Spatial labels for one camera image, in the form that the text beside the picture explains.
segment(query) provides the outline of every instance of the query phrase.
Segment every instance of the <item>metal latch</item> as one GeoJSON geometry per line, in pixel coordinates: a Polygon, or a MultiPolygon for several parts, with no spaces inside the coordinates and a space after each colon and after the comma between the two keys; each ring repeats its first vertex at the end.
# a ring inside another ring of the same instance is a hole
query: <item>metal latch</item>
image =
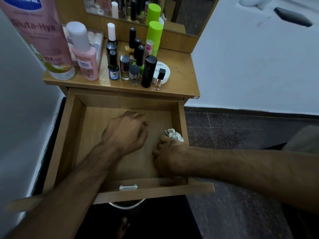
{"type": "Polygon", "coordinates": [[[131,186],[120,185],[120,187],[119,187],[119,190],[137,190],[137,189],[138,189],[137,184],[131,185],[131,186]]]}

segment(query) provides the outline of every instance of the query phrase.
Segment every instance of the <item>wooden mirror frame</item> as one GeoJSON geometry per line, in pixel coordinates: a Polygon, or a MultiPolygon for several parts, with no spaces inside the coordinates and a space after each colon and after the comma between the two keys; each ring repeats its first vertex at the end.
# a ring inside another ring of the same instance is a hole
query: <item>wooden mirror frame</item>
{"type": "MultiPolygon", "coordinates": [[[[159,47],[185,53],[193,52],[193,49],[195,48],[195,45],[197,44],[197,41],[199,40],[209,18],[217,6],[218,1],[219,0],[215,0],[213,8],[197,37],[164,29],[159,47]]],[[[88,29],[103,32],[105,38],[107,38],[107,24],[114,23],[116,27],[116,38],[125,42],[129,41],[130,27],[134,27],[136,28],[137,36],[141,38],[142,43],[146,42],[148,27],[145,25],[89,14],[85,10],[83,0],[55,0],[55,4],[62,24],[67,24],[71,21],[78,21],[83,23],[88,29]]]]}

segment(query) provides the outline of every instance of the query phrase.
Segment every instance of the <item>wooden drawer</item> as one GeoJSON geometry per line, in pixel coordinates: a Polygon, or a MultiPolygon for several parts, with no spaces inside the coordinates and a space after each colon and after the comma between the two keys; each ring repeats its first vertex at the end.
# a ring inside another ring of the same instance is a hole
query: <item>wooden drawer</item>
{"type": "MultiPolygon", "coordinates": [[[[99,143],[108,120],[125,111],[145,114],[149,135],[142,149],[123,157],[110,171],[94,204],[214,191],[212,183],[164,178],[155,167],[152,150],[164,130],[174,128],[188,144],[182,98],[70,88],[43,193],[61,183],[99,143]],[[138,189],[120,191],[121,185],[137,185],[138,189]]],[[[36,200],[29,197],[30,204],[36,200]]],[[[28,210],[18,204],[16,209],[28,210]]]]}

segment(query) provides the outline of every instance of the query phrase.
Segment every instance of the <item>blue oval logo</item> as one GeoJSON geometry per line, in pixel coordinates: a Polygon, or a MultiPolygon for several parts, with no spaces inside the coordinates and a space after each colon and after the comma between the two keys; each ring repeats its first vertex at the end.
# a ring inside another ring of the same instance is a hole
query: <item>blue oval logo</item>
{"type": "Polygon", "coordinates": [[[42,8],[40,0],[3,0],[11,6],[22,10],[34,11],[42,8]]]}

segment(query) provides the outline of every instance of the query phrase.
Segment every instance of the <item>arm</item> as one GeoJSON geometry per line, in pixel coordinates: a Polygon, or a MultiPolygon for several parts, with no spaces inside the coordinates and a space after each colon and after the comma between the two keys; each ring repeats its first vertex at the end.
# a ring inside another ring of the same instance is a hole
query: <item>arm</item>
{"type": "Polygon", "coordinates": [[[143,147],[144,125],[145,115],[136,112],[109,120],[101,142],[6,238],[74,238],[110,166],[143,147]]]}
{"type": "Polygon", "coordinates": [[[162,136],[154,156],[165,176],[213,178],[319,214],[319,155],[197,148],[162,136]]]}

